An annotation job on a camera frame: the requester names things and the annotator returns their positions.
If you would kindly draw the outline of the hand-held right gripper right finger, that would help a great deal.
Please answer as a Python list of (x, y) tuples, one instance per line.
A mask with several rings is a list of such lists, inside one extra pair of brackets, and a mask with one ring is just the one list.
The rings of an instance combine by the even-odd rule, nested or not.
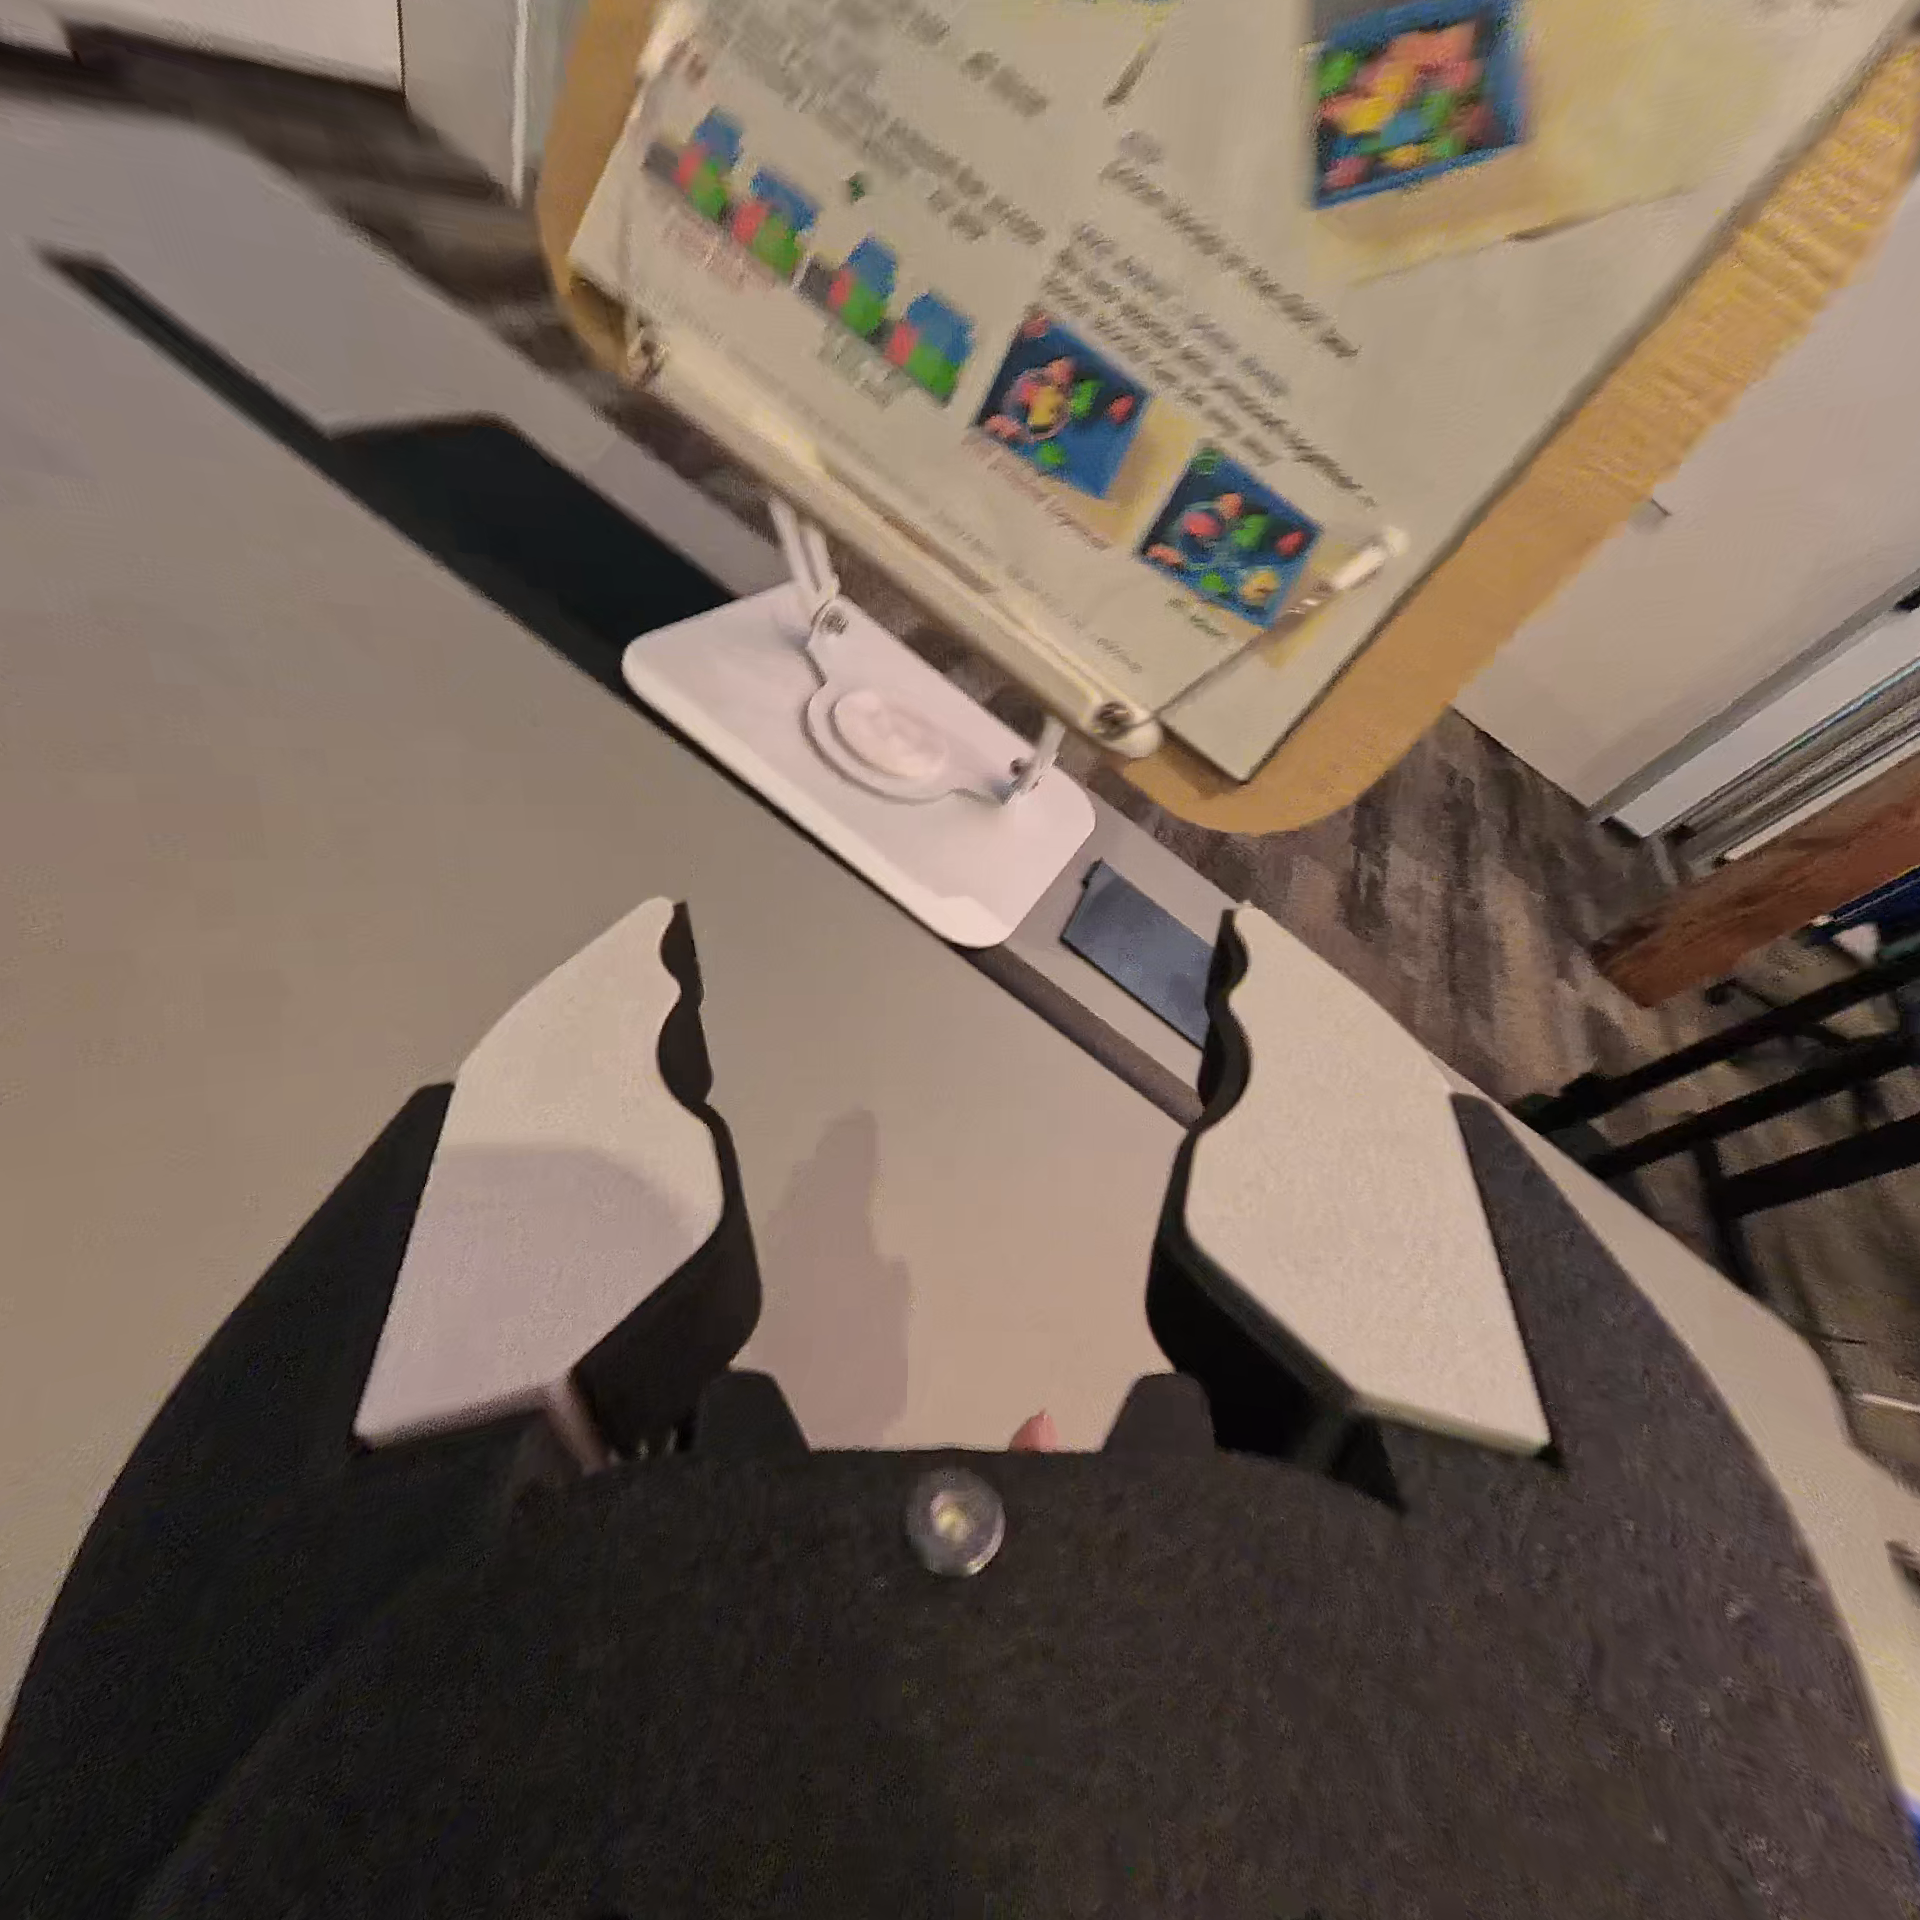
[(1550, 1451), (1446, 1070), (1247, 903), (1204, 1014), (1146, 1318), (1218, 1444), (1330, 1475), (1387, 1427)]

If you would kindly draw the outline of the grey desk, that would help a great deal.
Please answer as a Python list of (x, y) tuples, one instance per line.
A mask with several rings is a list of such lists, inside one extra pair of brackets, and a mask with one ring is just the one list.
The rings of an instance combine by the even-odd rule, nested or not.
[(179, 123), (4, 104), (4, 1711), (135, 1440), (418, 1088), (688, 906), (764, 1315), (830, 1450), (1095, 1447), (1181, 1124), (58, 271), (325, 430), (492, 416), (780, 576), (413, 274)]

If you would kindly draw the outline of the black flat plate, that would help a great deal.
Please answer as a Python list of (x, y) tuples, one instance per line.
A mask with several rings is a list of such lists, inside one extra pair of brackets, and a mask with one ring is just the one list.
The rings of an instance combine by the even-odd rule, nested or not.
[(1176, 921), (1111, 862), (1082, 878), (1062, 946), (1190, 1048), (1208, 1039), (1213, 942)]

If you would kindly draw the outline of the wooden bench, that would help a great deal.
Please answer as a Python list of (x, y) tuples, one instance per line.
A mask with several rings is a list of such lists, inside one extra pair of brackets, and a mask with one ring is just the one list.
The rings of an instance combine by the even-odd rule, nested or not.
[(1918, 864), (1918, 762), (1789, 827), (1763, 850), (1668, 891), (1589, 950), (1622, 996), (1660, 1006)]

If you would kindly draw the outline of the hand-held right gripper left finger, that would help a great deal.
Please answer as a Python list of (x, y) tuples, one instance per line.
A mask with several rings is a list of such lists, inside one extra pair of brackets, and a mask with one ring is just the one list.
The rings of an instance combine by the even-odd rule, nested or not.
[(652, 898), (458, 1070), (351, 1431), (387, 1450), (534, 1416), (582, 1465), (636, 1456), (759, 1320), (690, 914)]

